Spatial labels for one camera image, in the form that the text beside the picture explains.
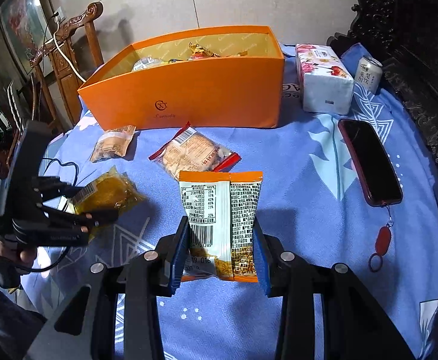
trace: white can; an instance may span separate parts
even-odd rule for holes
[[[354,81],[360,83],[368,91],[376,93],[381,77],[382,64],[378,60],[370,56],[363,56],[359,60]]]

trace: red keychain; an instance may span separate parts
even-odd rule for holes
[[[386,206],[389,212],[389,221],[387,222],[387,224],[385,226],[382,226],[379,229],[379,234],[377,235],[377,239],[376,239],[376,253],[372,254],[371,257],[369,258],[369,269],[371,270],[371,272],[376,273],[379,272],[382,268],[382,263],[383,263],[383,259],[382,256],[384,256],[389,249],[389,244],[391,243],[391,230],[390,227],[393,225],[392,222],[392,217],[391,217],[391,210],[389,208],[389,206]],[[372,268],[371,262],[372,259],[374,258],[374,256],[379,257],[379,266],[378,268],[374,269]]]

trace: floral tissue packaging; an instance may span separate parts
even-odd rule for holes
[[[354,79],[330,47],[296,45],[296,65],[305,111],[340,115],[349,112]]]

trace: painting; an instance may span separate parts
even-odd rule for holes
[[[29,75],[29,60],[46,39],[52,38],[46,25],[40,0],[5,0],[0,7],[1,24],[6,41],[11,46],[14,57],[21,66],[24,75]],[[44,75],[53,68],[48,58],[44,59]]]

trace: orange box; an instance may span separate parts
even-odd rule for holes
[[[225,57],[187,61],[189,42]],[[147,56],[184,61],[131,72]],[[78,92],[103,130],[179,128],[188,121],[194,127],[276,127],[283,70],[269,27],[199,28],[127,46]]]

